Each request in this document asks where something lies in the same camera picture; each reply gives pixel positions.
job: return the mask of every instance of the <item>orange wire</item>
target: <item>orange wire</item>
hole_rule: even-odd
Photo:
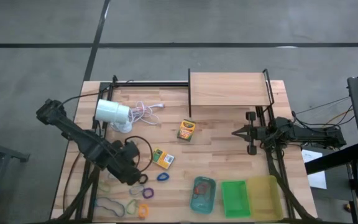
[[[327,124],[329,124],[330,122],[332,122],[333,120],[335,120],[336,118],[338,118],[338,117],[340,117],[340,116],[342,116],[342,115],[344,115],[344,114],[346,114],[346,113],[348,113],[348,112],[350,112],[350,111],[352,111],[353,109],[350,109],[349,111],[345,111],[345,112],[343,112],[343,113],[341,113],[341,114],[339,114],[339,115],[336,115],[333,119],[330,119],[326,124],[324,124],[323,125],[323,127],[325,127]]]

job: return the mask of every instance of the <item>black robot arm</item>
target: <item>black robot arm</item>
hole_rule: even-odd
[[[121,183],[133,185],[139,181],[141,173],[135,167],[133,158],[139,150],[132,141],[123,146],[120,141],[108,142],[90,130],[83,130],[66,117],[66,111],[57,100],[47,100],[37,111],[37,119],[44,124],[62,130],[62,136],[77,143],[84,158],[101,170],[107,170]]]
[[[250,124],[244,125],[243,128],[233,131],[232,134],[250,142],[248,154],[255,155],[256,147],[254,140],[261,140],[265,146],[272,144],[286,145],[288,142],[310,142],[318,143],[326,147],[342,147],[346,145],[340,129],[335,126],[327,128],[309,128],[295,125],[293,121],[286,118],[275,118],[269,122],[268,127],[255,127],[255,112],[247,112],[246,118]]]

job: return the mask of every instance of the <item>yellow crayon box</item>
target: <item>yellow crayon box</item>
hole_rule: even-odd
[[[191,137],[196,129],[196,123],[194,121],[188,121],[184,119],[181,121],[180,128],[178,131],[178,139],[184,139],[190,141]]]
[[[175,157],[173,155],[169,155],[168,153],[161,151],[159,148],[156,148],[153,152],[153,162],[165,169],[169,168],[174,158]]]

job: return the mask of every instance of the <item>rubber band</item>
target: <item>rubber band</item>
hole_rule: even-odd
[[[118,204],[119,206],[121,206],[121,208],[122,208],[122,215],[118,215],[117,212],[116,212],[115,210],[113,210],[113,209],[107,208],[107,207],[105,207],[105,206],[103,206],[103,205],[98,205],[98,200],[100,200],[100,199],[106,199],[106,200],[110,201],[111,203],[116,203],[116,204]],[[104,208],[104,209],[106,209],[106,210],[108,210],[108,211],[110,211],[110,212],[113,212],[117,217],[123,217],[123,216],[125,215],[125,206],[124,206],[123,204],[121,204],[121,203],[119,203],[119,202],[117,202],[117,201],[115,201],[115,200],[111,200],[110,198],[107,198],[107,197],[99,197],[99,198],[97,198],[97,199],[94,201],[94,206],[95,206],[95,207],[101,207],[101,208]]]
[[[149,198],[153,197],[153,196],[154,196],[154,190],[153,190],[153,188],[147,187],[147,188],[143,189],[142,195],[143,195],[143,198],[146,198],[146,199],[149,199]]]
[[[169,174],[166,172],[162,172],[160,175],[157,176],[158,181],[164,181],[169,179]]]
[[[146,175],[146,174],[141,174],[140,175],[140,178],[139,178],[139,183],[140,184],[146,184],[146,182],[149,180],[149,177]]]
[[[116,179],[116,177],[115,177],[115,176],[113,176],[113,175],[112,175],[112,174],[110,174],[110,173],[107,175],[107,178],[109,178],[109,179],[111,179],[111,180]]]
[[[132,196],[137,196],[139,194],[141,194],[144,190],[144,186],[143,185],[136,185],[136,186],[133,186],[129,189],[129,194],[132,195]]]
[[[139,205],[139,217],[146,218],[149,215],[149,206],[146,204]]]
[[[110,185],[104,183],[103,181],[99,181],[98,189],[105,193],[110,193],[111,187],[110,187]]]
[[[134,209],[134,212],[130,212],[129,211],[129,206],[132,204],[132,203],[135,203],[135,209]],[[137,200],[136,199],[132,199],[128,204],[127,204],[127,206],[125,206],[125,211],[127,212],[127,214],[130,214],[130,215],[133,215],[133,214],[135,214],[136,213],[136,208],[138,208],[138,205],[137,205]]]

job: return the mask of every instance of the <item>clear container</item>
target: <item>clear container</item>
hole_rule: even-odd
[[[198,213],[210,214],[214,208],[216,183],[208,177],[196,177],[190,207]]]
[[[283,208],[277,180],[272,175],[251,177],[247,180],[251,217],[258,222],[283,219]]]

